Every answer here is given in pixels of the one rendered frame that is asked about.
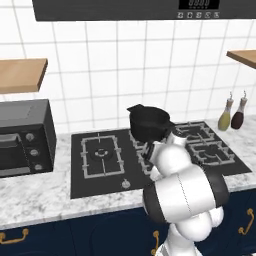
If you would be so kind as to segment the black saucepan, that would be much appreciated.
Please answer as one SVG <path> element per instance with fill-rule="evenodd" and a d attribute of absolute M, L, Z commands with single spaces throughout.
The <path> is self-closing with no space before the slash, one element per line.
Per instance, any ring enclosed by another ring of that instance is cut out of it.
<path fill-rule="evenodd" d="M 137 104 L 128 111 L 132 136 L 140 142 L 161 141 L 175 127 L 170 115 L 160 108 Z"/>

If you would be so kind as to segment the black hob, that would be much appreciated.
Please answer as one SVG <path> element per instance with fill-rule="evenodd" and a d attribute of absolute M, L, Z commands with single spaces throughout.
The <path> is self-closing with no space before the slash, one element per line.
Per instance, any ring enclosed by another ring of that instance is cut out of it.
<path fill-rule="evenodd" d="M 187 137 L 193 163 L 224 176 L 245 174 L 249 167 L 205 122 L 176 126 Z M 128 129 L 71 136 L 71 197 L 73 199 L 143 188 L 151 182 L 153 165 L 143 156 L 144 144 Z M 122 187 L 127 179 L 131 186 Z"/>

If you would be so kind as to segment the yellow oil bottle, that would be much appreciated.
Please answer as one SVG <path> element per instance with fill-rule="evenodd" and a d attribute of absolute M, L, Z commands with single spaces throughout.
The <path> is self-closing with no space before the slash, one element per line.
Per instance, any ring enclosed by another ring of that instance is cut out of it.
<path fill-rule="evenodd" d="M 234 100 L 232 97 L 229 97 L 226 101 L 225 109 L 218 120 L 218 129 L 220 131 L 226 131 L 230 125 L 230 120 L 231 120 L 230 112 L 231 112 L 233 102 Z"/>

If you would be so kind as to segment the navy cupboard door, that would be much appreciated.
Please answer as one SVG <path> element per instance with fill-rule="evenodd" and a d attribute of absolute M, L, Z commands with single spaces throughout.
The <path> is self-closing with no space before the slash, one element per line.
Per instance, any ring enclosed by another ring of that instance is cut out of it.
<path fill-rule="evenodd" d="M 70 220 L 77 256 L 152 256 L 152 233 L 159 231 L 159 245 L 168 224 L 153 222 L 142 207 Z"/>
<path fill-rule="evenodd" d="M 256 189 L 232 192 L 224 219 L 196 244 L 203 256 L 250 256 L 256 253 Z"/>

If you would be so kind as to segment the black toaster oven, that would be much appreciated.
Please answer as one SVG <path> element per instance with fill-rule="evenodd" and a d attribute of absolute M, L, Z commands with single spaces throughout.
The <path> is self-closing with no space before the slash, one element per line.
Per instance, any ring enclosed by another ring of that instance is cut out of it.
<path fill-rule="evenodd" d="M 52 172 L 56 143 L 48 99 L 0 102 L 0 178 Z"/>

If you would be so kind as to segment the dark red vinegar bottle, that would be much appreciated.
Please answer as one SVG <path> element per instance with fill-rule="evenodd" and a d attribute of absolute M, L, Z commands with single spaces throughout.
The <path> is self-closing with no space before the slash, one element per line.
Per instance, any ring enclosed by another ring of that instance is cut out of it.
<path fill-rule="evenodd" d="M 232 120 L 231 120 L 231 127 L 233 129 L 240 129 L 243 122 L 244 122 L 244 109 L 245 109 L 245 105 L 247 103 L 247 95 L 244 95 L 241 99 L 240 99 L 240 104 L 239 107 L 236 111 L 236 113 L 233 115 Z"/>

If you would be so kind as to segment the black range hood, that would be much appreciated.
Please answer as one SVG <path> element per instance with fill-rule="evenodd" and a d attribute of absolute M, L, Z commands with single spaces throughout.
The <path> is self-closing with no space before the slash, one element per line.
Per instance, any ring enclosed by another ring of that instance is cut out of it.
<path fill-rule="evenodd" d="M 37 21 L 256 19 L 256 0 L 32 0 Z"/>

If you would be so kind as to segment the navy drawer front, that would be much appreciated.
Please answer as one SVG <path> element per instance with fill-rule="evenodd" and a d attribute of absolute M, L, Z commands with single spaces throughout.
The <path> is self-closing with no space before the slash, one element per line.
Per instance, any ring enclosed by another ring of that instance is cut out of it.
<path fill-rule="evenodd" d="M 7 230 L 7 237 L 21 236 L 29 229 L 27 238 L 20 243 L 0 245 L 0 256 L 76 256 L 70 226 L 67 221 L 48 222 Z"/>

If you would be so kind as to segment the wooden wall shelf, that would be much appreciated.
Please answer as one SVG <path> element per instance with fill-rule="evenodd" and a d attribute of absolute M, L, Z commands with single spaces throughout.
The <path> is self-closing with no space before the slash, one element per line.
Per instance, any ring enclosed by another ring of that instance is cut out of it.
<path fill-rule="evenodd" d="M 256 69 L 256 50 L 234 50 L 228 51 L 227 56 L 242 64 Z"/>
<path fill-rule="evenodd" d="M 44 78 L 48 60 L 0 60 L 0 94 L 38 92 Z"/>

